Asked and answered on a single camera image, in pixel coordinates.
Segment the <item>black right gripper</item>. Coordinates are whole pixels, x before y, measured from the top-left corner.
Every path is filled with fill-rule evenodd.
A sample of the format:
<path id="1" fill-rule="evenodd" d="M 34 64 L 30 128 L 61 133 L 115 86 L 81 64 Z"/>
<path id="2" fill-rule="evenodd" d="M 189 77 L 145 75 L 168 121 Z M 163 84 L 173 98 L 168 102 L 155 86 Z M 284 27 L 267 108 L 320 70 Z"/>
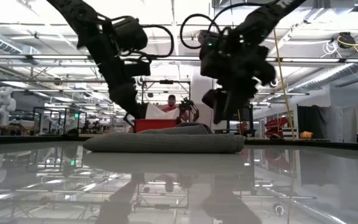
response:
<path id="1" fill-rule="evenodd" d="M 275 69 L 266 61 L 268 48 L 226 35 L 219 40 L 221 53 L 227 57 L 227 70 L 215 79 L 220 87 L 202 97 L 202 102 L 213 108 L 214 124 L 231 119 L 257 93 L 258 82 L 267 85 L 275 79 Z"/>

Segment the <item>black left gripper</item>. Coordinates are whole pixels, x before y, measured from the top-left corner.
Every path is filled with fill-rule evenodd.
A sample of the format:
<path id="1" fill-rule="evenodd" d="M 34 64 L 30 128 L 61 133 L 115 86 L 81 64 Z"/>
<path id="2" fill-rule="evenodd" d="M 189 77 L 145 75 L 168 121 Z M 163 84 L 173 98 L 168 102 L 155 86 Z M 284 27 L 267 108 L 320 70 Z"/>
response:
<path id="1" fill-rule="evenodd" d="M 150 64 L 141 59 L 131 59 L 126 64 L 119 56 L 117 43 L 122 37 L 110 27 L 101 31 L 96 24 L 85 27 L 84 46 L 89 50 L 93 60 L 104 77 L 111 101 L 119 105 L 134 118 L 141 118 L 136 100 L 134 77 L 150 75 Z"/>

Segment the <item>grey waffle-weave towel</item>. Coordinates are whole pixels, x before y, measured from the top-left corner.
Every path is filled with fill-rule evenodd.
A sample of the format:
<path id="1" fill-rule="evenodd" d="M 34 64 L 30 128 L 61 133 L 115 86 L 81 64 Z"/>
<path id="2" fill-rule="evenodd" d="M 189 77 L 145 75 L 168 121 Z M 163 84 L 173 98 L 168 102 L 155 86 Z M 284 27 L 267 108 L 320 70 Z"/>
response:
<path id="1" fill-rule="evenodd" d="M 139 153 L 234 153 L 244 148 L 244 138 L 215 134 L 202 123 L 183 123 L 174 128 L 148 129 L 139 133 L 108 133 L 86 140 L 92 152 Z"/>

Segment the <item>black screen on stand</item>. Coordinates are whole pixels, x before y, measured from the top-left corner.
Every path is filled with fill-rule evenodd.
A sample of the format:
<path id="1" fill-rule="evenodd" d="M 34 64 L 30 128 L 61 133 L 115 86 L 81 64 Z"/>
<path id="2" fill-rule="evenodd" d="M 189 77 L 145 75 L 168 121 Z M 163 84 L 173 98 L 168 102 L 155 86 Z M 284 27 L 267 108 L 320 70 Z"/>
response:
<path id="1" fill-rule="evenodd" d="M 242 109 L 237 111 L 239 118 L 239 132 L 245 137 L 254 137 L 254 118 L 253 118 L 253 106 L 246 105 Z"/>

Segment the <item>white pillar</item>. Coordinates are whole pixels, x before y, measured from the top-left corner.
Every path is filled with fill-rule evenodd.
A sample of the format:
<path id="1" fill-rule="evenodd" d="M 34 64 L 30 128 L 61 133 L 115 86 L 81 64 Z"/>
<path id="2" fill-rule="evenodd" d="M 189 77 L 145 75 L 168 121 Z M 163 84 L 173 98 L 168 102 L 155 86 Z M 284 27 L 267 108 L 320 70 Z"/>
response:
<path id="1" fill-rule="evenodd" d="M 202 102 L 204 94 L 213 88 L 213 80 L 198 74 L 194 74 L 191 79 L 191 100 L 199 109 L 198 122 L 206 124 L 211 127 L 213 111 L 212 109 Z"/>

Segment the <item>white bag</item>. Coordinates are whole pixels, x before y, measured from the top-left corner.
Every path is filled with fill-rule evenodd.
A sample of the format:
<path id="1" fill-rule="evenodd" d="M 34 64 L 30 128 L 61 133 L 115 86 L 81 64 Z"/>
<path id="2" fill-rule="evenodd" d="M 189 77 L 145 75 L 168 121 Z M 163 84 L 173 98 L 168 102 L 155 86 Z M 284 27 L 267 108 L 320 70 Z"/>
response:
<path id="1" fill-rule="evenodd" d="M 180 109 L 174 106 L 173 110 L 163 111 L 159 105 L 148 104 L 146 109 L 146 119 L 177 119 L 180 116 Z"/>

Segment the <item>red plastic bin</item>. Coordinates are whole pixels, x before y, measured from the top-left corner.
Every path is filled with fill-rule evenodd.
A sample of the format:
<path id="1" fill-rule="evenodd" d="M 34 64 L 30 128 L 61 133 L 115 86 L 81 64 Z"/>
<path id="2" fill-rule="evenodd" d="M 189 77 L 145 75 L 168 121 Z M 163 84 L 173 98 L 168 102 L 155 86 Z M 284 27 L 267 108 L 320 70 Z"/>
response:
<path id="1" fill-rule="evenodd" d="M 134 122 L 134 132 L 139 133 L 149 129 L 173 128 L 177 124 L 178 122 L 175 119 L 137 119 Z"/>

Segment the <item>person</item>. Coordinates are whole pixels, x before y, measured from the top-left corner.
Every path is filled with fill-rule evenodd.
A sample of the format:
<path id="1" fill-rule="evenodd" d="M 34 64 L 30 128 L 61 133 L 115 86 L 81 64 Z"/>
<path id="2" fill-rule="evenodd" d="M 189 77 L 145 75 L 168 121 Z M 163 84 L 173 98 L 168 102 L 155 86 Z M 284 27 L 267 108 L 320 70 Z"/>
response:
<path id="1" fill-rule="evenodd" d="M 178 108 L 178 105 L 176 104 L 176 96 L 175 95 L 169 95 L 168 96 L 168 105 L 162 109 L 164 112 L 173 111 Z"/>

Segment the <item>red machine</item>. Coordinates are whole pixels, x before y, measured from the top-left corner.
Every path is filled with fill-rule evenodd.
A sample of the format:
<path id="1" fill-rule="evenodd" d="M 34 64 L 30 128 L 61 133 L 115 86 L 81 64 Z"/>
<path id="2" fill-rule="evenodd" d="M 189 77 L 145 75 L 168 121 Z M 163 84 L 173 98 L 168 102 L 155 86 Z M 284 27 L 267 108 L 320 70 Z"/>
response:
<path id="1" fill-rule="evenodd" d="M 287 117 L 281 117 L 277 119 L 272 119 L 265 124 L 265 136 L 270 138 L 273 134 L 283 137 L 282 128 L 288 124 Z"/>

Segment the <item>black curtain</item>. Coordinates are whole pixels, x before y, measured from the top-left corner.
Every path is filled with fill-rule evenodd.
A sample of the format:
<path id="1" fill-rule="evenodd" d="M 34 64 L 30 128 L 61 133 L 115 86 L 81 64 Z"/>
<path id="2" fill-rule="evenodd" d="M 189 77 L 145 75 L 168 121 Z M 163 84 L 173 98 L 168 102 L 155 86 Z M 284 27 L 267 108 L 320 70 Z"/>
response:
<path id="1" fill-rule="evenodd" d="M 299 135 L 303 131 L 313 132 L 312 139 L 323 139 L 322 116 L 320 107 L 313 106 L 298 106 L 298 132 Z"/>

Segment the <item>grey curtain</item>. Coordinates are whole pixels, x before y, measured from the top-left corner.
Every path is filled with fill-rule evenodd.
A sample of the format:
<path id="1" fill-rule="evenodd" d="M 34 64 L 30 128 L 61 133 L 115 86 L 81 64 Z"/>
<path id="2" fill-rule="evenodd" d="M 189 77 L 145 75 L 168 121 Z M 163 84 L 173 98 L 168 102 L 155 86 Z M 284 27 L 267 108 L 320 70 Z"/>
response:
<path id="1" fill-rule="evenodd" d="M 331 142 L 357 141 L 357 112 L 355 106 L 319 107 L 319 126 L 323 138 Z"/>

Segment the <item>white robot figure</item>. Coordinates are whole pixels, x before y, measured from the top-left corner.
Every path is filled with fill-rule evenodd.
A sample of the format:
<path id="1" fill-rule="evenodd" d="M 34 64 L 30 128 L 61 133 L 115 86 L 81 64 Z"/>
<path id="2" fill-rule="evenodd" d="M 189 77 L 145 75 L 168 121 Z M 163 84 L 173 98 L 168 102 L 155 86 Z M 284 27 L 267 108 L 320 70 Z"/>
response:
<path id="1" fill-rule="evenodd" d="M 8 86 L 0 87 L 0 125 L 9 124 L 10 112 L 16 110 L 16 100 L 11 98 L 14 89 Z"/>

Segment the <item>black gantry frame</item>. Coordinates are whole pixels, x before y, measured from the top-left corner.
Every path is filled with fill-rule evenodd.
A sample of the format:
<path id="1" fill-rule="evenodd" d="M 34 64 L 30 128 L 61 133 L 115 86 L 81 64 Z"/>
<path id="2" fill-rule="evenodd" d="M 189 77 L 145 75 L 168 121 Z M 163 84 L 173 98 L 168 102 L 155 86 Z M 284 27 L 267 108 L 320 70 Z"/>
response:
<path id="1" fill-rule="evenodd" d="M 141 80 L 138 82 L 138 102 L 164 104 L 169 95 L 178 101 L 191 97 L 191 82 L 181 80 Z"/>

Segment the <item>black frame enclosure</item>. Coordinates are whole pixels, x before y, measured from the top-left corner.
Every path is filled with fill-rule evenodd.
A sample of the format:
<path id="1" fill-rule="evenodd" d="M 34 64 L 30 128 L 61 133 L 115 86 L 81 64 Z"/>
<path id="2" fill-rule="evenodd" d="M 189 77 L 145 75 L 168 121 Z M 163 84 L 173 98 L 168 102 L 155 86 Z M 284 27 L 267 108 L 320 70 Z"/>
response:
<path id="1" fill-rule="evenodd" d="M 75 106 L 69 107 L 34 107 L 34 133 L 48 136 L 78 136 L 81 129 L 81 118 L 86 118 L 87 112 Z"/>

